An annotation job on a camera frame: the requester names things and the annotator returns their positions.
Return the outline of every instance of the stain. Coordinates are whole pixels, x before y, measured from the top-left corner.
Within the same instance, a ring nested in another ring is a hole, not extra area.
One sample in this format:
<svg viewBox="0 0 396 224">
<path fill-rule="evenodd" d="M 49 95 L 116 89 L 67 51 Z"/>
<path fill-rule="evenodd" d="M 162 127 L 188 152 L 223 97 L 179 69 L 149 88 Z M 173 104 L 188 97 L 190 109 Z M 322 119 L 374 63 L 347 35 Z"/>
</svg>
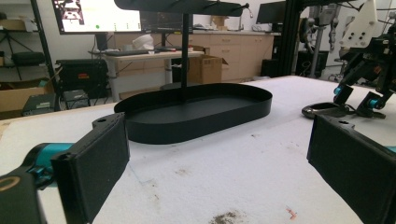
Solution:
<svg viewBox="0 0 396 224">
<path fill-rule="evenodd" d="M 238 211 L 232 211 L 213 217 L 209 224 L 238 224 L 243 222 L 243 216 Z"/>
<path fill-rule="evenodd" d="M 175 174 L 181 175 L 181 176 L 188 175 L 189 173 L 190 172 L 186 169 L 179 169 L 178 171 L 175 171 Z"/>
<path fill-rule="evenodd" d="M 254 137 L 254 138 L 260 137 L 260 135 L 259 135 L 259 134 L 256 134 L 256 133 L 252 134 L 251 136 Z"/>
<path fill-rule="evenodd" d="M 290 220 L 294 220 L 297 218 L 297 213 L 293 212 L 293 210 L 291 210 L 291 208 L 286 208 L 286 211 L 288 211 L 289 214 L 291 214 Z"/>
</svg>

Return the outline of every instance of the monitor screen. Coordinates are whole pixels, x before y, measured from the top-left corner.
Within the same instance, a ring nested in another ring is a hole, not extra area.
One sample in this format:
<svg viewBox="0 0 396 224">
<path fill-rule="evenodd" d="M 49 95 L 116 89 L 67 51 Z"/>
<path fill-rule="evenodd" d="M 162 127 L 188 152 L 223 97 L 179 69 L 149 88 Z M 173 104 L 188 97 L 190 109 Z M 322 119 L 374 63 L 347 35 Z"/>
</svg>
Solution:
<svg viewBox="0 0 396 224">
<path fill-rule="evenodd" d="M 182 31 L 177 13 L 123 10 L 114 0 L 51 0 L 61 35 L 103 33 L 165 33 Z M 192 33 L 192 15 L 189 19 Z"/>
<path fill-rule="evenodd" d="M 114 0 L 51 0 L 61 35 L 141 32 L 140 12 Z"/>
<path fill-rule="evenodd" d="M 260 4 L 257 24 L 283 23 L 286 1 Z"/>
<path fill-rule="evenodd" d="M 183 15 L 178 13 L 140 11 L 142 32 L 145 33 L 181 33 Z M 189 16 L 189 33 L 192 32 L 192 15 Z"/>
</svg>

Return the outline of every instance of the black oval tray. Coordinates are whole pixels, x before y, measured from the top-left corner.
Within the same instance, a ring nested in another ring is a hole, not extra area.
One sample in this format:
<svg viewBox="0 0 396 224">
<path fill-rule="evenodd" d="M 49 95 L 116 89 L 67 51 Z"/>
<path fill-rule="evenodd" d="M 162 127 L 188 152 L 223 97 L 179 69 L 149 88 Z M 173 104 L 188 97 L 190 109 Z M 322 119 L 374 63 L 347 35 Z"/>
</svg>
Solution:
<svg viewBox="0 0 396 224">
<path fill-rule="evenodd" d="M 128 138 L 173 144 L 260 119 L 272 93 L 243 84 L 216 83 L 134 95 L 114 107 L 125 112 Z"/>
</svg>

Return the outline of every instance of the white table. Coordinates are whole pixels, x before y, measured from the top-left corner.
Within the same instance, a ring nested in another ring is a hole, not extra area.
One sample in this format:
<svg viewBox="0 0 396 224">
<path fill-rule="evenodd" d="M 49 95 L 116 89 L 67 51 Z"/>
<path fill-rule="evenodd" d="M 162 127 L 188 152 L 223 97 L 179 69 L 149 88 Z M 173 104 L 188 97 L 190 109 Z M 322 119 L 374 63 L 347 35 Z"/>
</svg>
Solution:
<svg viewBox="0 0 396 224">
<path fill-rule="evenodd" d="M 274 95 L 267 117 L 179 144 L 130 142 L 130 162 L 94 223 L 361 223 L 306 159 L 312 120 L 301 109 L 331 101 L 336 83 L 281 77 L 246 84 Z M 354 89 L 348 102 L 357 107 L 368 90 Z M 0 120 L 0 174 L 39 143 L 76 142 L 113 106 Z M 395 146 L 395 97 L 382 112 L 386 119 L 345 120 Z M 49 224 L 65 223 L 57 189 L 39 195 Z"/>
<path fill-rule="evenodd" d="M 199 57 L 204 54 L 202 51 L 193 51 L 189 52 L 189 57 Z M 116 64 L 117 62 L 144 62 L 151 60 L 164 60 L 165 61 L 165 69 L 164 69 L 164 81 L 163 84 L 172 83 L 172 59 L 181 58 L 181 51 L 171 51 L 171 52 L 160 52 L 156 54 L 139 54 L 139 55 L 130 55 L 130 56 L 106 56 L 105 60 L 107 61 L 108 67 L 108 76 L 109 76 L 109 84 L 111 88 L 111 94 L 113 98 L 113 102 L 117 102 L 120 100 L 120 93 L 127 91 L 135 91 L 138 89 L 144 89 L 144 85 L 149 83 L 151 86 L 155 85 L 155 83 L 161 83 L 154 76 L 149 75 L 131 75 L 131 76 L 118 76 Z"/>
</svg>

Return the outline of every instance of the black metal pole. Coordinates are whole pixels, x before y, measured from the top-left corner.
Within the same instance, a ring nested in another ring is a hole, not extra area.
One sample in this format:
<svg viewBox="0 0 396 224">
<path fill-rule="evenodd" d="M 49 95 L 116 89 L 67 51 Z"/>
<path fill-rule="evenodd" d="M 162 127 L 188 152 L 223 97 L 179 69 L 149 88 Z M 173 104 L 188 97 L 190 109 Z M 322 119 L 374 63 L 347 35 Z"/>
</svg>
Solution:
<svg viewBox="0 0 396 224">
<path fill-rule="evenodd" d="M 55 92 L 58 93 L 58 83 L 55 79 L 55 72 L 53 70 L 52 60 L 50 57 L 50 49 L 47 44 L 47 38 L 46 38 L 46 34 L 44 32 L 40 12 L 38 10 L 38 4 L 37 4 L 36 0 L 30 0 L 30 1 L 32 4 L 33 13 L 35 14 L 35 22 L 37 24 L 38 34 L 40 35 L 41 46 L 43 48 L 44 56 L 46 58 L 46 65 L 47 65 L 48 72 L 49 72 L 49 78 L 52 81 L 53 89 L 55 90 Z"/>
<path fill-rule="evenodd" d="M 187 88 L 187 71 L 189 59 L 189 14 L 183 14 L 183 30 L 181 41 L 181 97 L 185 99 Z"/>
<path fill-rule="evenodd" d="M 286 0 L 286 12 L 283 20 L 283 28 L 280 39 L 279 62 L 277 66 L 277 77 L 291 74 L 294 60 L 294 47 L 297 41 L 298 25 L 301 14 L 299 0 Z"/>
</svg>

